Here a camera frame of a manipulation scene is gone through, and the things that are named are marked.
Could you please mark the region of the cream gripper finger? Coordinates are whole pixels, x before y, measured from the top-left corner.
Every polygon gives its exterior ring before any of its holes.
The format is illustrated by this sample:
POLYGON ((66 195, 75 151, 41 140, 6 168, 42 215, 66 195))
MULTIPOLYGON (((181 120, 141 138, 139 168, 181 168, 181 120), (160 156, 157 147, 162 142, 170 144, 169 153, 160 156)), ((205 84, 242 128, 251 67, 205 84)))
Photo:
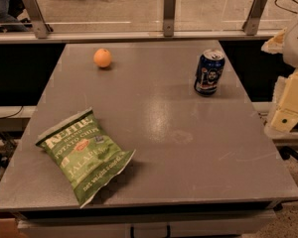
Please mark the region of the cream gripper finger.
POLYGON ((279 31, 274 37, 270 38, 262 45, 261 50, 272 55, 282 54, 285 33, 286 28, 279 31))

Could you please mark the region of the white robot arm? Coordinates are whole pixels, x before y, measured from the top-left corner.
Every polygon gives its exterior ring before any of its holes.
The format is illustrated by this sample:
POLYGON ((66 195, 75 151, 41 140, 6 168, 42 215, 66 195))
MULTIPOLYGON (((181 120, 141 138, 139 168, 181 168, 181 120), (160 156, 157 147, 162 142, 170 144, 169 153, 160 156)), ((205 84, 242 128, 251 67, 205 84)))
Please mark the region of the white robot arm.
POLYGON ((270 138, 283 138, 298 124, 298 14, 289 25, 264 43, 269 54, 282 54, 283 61, 295 68, 288 76, 279 76, 264 127, 270 138))

